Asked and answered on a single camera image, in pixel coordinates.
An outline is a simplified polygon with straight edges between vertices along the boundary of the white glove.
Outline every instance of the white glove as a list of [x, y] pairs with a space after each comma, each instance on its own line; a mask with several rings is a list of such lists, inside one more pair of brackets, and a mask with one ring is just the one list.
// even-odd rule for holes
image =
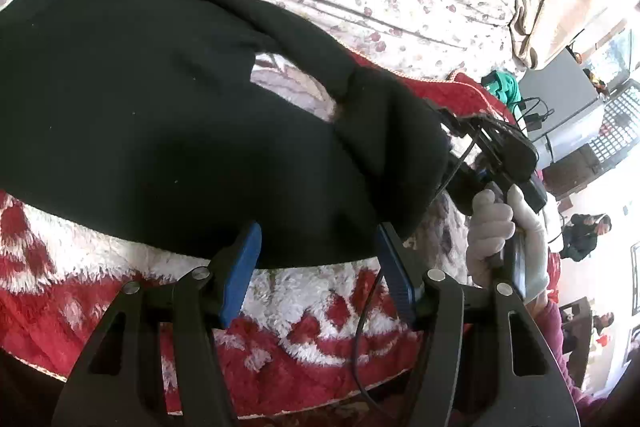
[[507, 239], [513, 237], [516, 223], [525, 233], [525, 284], [524, 303], [535, 299], [549, 284], [546, 273], [545, 227], [540, 218], [524, 200], [516, 185], [507, 193], [507, 202], [496, 203], [492, 190], [476, 194], [473, 201], [474, 215], [468, 233], [466, 269], [479, 286], [491, 284], [491, 269], [487, 258], [498, 253]]

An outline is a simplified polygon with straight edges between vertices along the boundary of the bed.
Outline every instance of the bed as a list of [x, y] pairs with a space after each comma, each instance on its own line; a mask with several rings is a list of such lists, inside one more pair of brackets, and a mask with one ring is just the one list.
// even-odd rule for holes
[[[11, 1], [0, 0], [0, 9]], [[266, 1], [311, 20], [356, 60], [392, 71], [419, 96], [458, 114], [504, 111], [473, 79], [496, 68], [517, 71], [509, 30], [515, 0]], [[72, 50], [59, 67], [73, 67]], [[330, 119], [335, 110], [319, 84], [282, 57], [257, 61], [252, 81], [318, 118]], [[466, 281], [465, 217], [446, 194], [426, 209], [408, 245], [431, 266]], [[207, 263], [86, 229], [4, 192], [0, 247], [0, 346], [57, 378], [69, 374], [124, 282], [173, 281]], [[241, 317], [215, 334], [240, 416], [317, 408], [353, 394], [351, 341], [378, 268], [375, 259], [367, 259], [254, 272]], [[420, 338], [398, 319], [385, 289], [376, 296], [365, 332], [360, 372], [366, 385], [412, 367]], [[169, 330], [163, 338], [167, 408], [177, 413]], [[357, 417], [366, 412], [354, 407]]]

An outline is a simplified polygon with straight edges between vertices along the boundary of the metal screw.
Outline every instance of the metal screw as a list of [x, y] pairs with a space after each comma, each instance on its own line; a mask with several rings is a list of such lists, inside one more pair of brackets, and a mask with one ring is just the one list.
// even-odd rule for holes
[[428, 272], [427, 272], [427, 277], [429, 279], [431, 279], [432, 281], [444, 281], [445, 275], [444, 272], [442, 270], [438, 270], [437, 268], [431, 268]]
[[127, 295], [138, 293], [138, 290], [140, 290], [140, 283], [137, 281], [129, 281], [122, 287], [122, 291]]
[[505, 297], [508, 297], [513, 293], [513, 288], [505, 282], [498, 283], [495, 289], [498, 290], [500, 295], [504, 295]]
[[191, 272], [191, 277], [193, 277], [196, 281], [201, 281], [202, 279], [206, 279], [209, 277], [209, 269], [206, 266], [200, 266], [195, 268]]

